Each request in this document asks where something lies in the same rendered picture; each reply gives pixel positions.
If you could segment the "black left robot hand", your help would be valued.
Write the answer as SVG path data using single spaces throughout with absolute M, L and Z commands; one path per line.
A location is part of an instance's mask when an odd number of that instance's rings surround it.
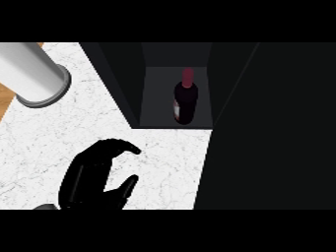
M 120 210 L 130 196 L 138 176 L 133 174 L 120 187 L 105 191 L 112 158 L 123 152 L 141 153 L 141 149 L 120 139 L 99 140 L 68 165 L 58 190 L 62 210 Z

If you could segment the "dark wine bottle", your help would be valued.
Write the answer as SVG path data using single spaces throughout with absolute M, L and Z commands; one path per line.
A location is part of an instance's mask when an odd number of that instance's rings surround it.
M 198 100 L 198 87 L 194 83 L 194 69 L 182 70 L 182 81 L 173 90 L 173 116 L 179 124 L 192 122 Z

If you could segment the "dark grey cabinet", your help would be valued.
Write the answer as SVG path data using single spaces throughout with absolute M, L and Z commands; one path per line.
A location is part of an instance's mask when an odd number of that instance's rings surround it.
M 256 42 L 83 42 L 80 47 L 133 129 L 210 129 L 235 89 Z M 173 92 L 194 70 L 192 122 L 173 118 Z

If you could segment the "dark grey cabinet door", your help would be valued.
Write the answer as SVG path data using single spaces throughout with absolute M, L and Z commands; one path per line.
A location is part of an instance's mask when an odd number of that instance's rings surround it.
M 336 42 L 258 46 L 210 133 L 194 208 L 336 209 Z

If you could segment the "white cylindrical container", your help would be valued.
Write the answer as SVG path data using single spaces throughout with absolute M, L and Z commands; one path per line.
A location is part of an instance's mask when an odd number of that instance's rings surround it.
M 43 108 L 65 95 L 71 75 L 35 42 L 0 42 L 0 84 L 25 107 Z

